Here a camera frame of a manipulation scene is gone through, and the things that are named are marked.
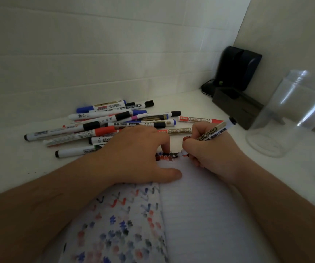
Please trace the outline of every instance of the left hand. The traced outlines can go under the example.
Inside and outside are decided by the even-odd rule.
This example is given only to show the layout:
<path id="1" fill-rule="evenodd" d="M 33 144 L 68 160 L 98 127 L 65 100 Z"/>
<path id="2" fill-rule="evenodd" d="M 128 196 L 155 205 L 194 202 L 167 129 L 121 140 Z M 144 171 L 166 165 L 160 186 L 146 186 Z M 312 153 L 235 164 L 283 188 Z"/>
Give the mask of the left hand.
<path id="1" fill-rule="evenodd" d="M 168 183 L 182 177 L 179 170 L 160 168 L 155 154 L 161 146 L 170 152 L 170 136 L 156 128 L 138 125 L 126 127 L 97 152 L 86 155 L 97 162 L 101 172 L 110 174 L 113 183 Z"/>

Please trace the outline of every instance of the forearm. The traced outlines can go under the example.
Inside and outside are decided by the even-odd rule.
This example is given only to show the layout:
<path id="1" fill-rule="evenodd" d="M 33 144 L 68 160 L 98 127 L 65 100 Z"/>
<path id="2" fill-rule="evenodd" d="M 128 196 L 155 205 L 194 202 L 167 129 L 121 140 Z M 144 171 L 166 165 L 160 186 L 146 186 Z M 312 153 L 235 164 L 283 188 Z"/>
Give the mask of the forearm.
<path id="1" fill-rule="evenodd" d="M 315 262 L 315 206 L 251 160 L 236 187 L 284 262 Z"/>
<path id="2" fill-rule="evenodd" d="M 88 159 L 0 194 L 0 262 L 37 257 L 91 199 L 111 186 L 109 174 L 100 170 L 103 165 L 96 163 L 96 176 Z"/>

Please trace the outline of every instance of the notebook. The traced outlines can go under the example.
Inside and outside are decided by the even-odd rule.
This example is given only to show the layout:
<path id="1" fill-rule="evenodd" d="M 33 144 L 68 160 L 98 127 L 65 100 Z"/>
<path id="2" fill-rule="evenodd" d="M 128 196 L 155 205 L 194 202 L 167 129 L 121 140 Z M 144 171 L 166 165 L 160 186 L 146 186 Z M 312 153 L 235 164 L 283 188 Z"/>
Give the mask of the notebook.
<path id="1" fill-rule="evenodd" d="M 266 262 L 227 185 L 174 155 L 156 160 L 181 180 L 107 189 L 71 223 L 59 262 Z"/>

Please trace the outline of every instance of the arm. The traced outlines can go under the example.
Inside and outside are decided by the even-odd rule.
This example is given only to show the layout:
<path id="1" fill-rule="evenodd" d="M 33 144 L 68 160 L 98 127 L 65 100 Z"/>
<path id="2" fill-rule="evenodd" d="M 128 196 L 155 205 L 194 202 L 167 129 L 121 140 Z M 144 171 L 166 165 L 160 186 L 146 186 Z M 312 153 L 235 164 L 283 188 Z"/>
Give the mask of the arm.
<path id="1" fill-rule="evenodd" d="M 95 153 L 0 194 L 0 262 L 29 262 L 86 204 L 115 183 L 170 182 L 176 169 L 161 169 L 155 152 L 170 150 L 166 133 L 127 128 Z"/>
<path id="2" fill-rule="evenodd" d="M 195 140 L 214 126 L 194 124 L 183 142 L 190 159 L 240 191 L 284 262 L 315 262 L 315 206 L 249 159 L 229 133 Z"/>

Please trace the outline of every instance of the blue marker cap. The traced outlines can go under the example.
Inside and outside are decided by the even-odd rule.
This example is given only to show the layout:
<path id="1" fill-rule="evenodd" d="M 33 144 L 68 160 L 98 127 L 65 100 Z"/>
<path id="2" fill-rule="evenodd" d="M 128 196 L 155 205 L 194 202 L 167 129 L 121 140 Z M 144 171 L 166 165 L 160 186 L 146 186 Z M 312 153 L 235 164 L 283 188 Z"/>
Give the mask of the blue marker cap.
<path id="1" fill-rule="evenodd" d="M 78 114 L 88 113 L 91 110 L 94 110 L 93 106 L 81 107 L 76 109 L 76 113 Z"/>
<path id="2" fill-rule="evenodd" d="M 133 116 L 138 115 L 138 114 L 145 114 L 146 110 L 133 110 Z"/>

